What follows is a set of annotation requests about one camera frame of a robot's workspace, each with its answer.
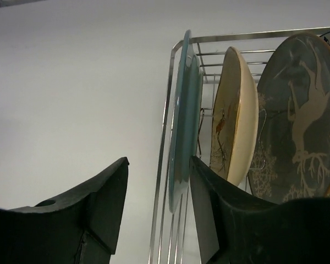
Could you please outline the beige bird plate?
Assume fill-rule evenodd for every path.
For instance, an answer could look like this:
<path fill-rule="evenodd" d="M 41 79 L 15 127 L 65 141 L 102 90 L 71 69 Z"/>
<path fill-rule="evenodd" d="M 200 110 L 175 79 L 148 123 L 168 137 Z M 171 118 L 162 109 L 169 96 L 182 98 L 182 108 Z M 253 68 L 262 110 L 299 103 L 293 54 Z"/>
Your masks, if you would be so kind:
<path fill-rule="evenodd" d="M 229 47 L 212 112 L 210 168 L 235 186 L 250 169 L 258 122 L 256 83 L 244 57 Z"/>

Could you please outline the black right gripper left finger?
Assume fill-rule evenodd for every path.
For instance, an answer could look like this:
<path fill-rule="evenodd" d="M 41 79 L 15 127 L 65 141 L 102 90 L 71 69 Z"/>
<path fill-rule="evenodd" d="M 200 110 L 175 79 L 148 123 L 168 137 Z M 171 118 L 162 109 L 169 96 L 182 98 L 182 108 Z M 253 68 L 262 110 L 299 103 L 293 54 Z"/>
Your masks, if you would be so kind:
<path fill-rule="evenodd" d="M 122 157 L 35 206 L 0 208 L 0 263 L 109 263 L 119 238 L 128 167 Z"/>

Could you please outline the teal blue plate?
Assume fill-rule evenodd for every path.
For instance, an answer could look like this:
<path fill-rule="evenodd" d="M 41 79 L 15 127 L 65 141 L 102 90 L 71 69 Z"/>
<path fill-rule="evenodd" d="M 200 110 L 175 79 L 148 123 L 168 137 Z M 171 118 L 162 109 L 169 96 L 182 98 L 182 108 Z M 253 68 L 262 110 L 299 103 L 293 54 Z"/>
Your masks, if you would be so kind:
<path fill-rule="evenodd" d="M 189 159 L 197 153 L 203 71 L 191 43 L 191 31 L 183 39 L 175 89 L 169 154 L 169 210 L 175 213 L 189 183 Z"/>

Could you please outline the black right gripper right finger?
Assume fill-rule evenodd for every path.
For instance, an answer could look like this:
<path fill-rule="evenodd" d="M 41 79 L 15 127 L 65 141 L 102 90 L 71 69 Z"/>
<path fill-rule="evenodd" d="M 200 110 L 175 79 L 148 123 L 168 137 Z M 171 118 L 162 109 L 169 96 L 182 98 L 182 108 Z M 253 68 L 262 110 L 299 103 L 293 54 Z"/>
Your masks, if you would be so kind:
<path fill-rule="evenodd" d="M 330 263 L 330 198 L 275 204 L 189 161 L 202 263 Z"/>

